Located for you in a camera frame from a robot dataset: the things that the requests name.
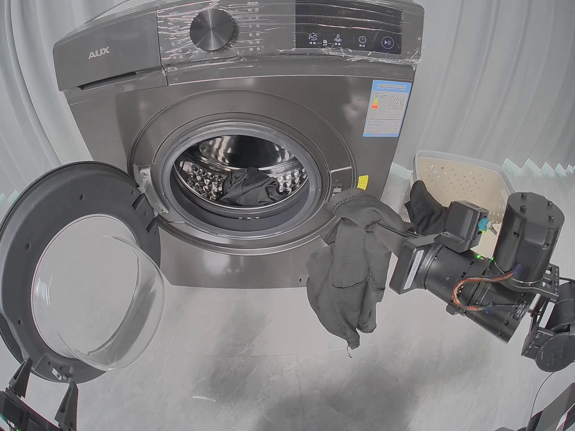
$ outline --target yellow sticker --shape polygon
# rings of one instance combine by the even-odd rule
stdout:
[[[367,188],[367,180],[369,176],[359,176],[358,178],[358,188],[365,190]]]

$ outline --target play pause button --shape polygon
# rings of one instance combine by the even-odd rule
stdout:
[[[383,46],[385,49],[391,49],[393,48],[393,39],[391,37],[384,37],[381,39],[381,46]]]

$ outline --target dial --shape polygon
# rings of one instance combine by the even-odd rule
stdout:
[[[200,11],[191,22],[190,37],[198,48],[215,51],[232,40],[234,29],[234,20],[228,13],[210,8]]]

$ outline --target open door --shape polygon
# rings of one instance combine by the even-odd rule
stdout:
[[[55,382],[132,363],[162,315],[160,235],[146,196],[97,162],[33,182],[0,225],[0,336]]]

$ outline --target laundry basket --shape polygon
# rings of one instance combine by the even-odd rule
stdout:
[[[466,200],[488,209],[496,231],[499,231],[505,215],[507,198],[513,193],[509,179],[499,166],[431,150],[420,150],[415,154],[410,189],[416,180],[422,180],[429,193],[444,206],[449,206],[452,201]],[[409,201],[409,191],[405,194],[404,203]],[[409,221],[405,206],[401,206],[400,215]],[[497,235],[486,232],[473,250],[491,257],[496,242]]]

